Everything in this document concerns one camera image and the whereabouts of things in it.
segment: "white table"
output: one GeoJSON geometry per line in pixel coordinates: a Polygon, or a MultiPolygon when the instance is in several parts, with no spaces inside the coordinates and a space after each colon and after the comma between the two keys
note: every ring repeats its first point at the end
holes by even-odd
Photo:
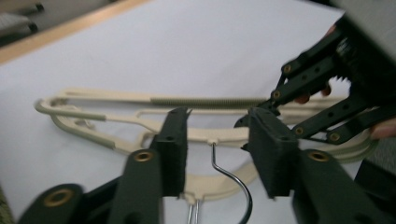
{"type": "MultiPolygon", "coordinates": [[[[59,130],[33,109],[37,99],[66,87],[265,97],[280,66],[316,43],[341,14],[293,0],[153,1],[2,65],[0,184],[15,217],[55,185],[97,188],[121,174],[126,158],[59,130]]],[[[334,94],[347,93],[346,84],[334,88],[334,94]]],[[[125,138],[135,134],[127,125],[107,130],[125,138]]],[[[188,172],[216,173],[209,149],[190,148],[188,172]]],[[[227,170],[246,160],[236,149],[218,155],[227,170]]],[[[350,166],[351,173],[356,167],[350,166]]],[[[260,180],[249,188],[249,223],[295,222],[290,198],[268,200],[260,180]]],[[[243,193],[207,202],[201,223],[236,223],[244,209],[243,193]]],[[[184,201],[165,200],[166,223],[186,223],[187,213],[184,201]]]]}

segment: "finger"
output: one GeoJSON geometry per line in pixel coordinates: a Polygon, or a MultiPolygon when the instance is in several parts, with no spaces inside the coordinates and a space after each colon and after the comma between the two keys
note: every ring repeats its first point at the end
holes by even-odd
{"type": "Polygon", "coordinates": [[[376,124],[371,131],[372,139],[396,137],[396,118],[376,124]]]}
{"type": "Polygon", "coordinates": [[[305,104],[306,102],[309,101],[310,95],[309,94],[304,94],[301,95],[297,98],[294,99],[294,102],[298,103],[298,104],[305,104]]]}
{"type": "Polygon", "coordinates": [[[330,86],[329,83],[326,83],[326,87],[320,91],[322,93],[322,96],[328,96],[330,93],[332,93],[332,87],[330,86]]]}
{"type": "Polygon", "coordinates": [[[332,27],[330,27],[330,29],[327,31],[326,35],[331,34],[332,32],[334,32],[334,30],[335,30],[335,25],[333,25],[332,27]]]}

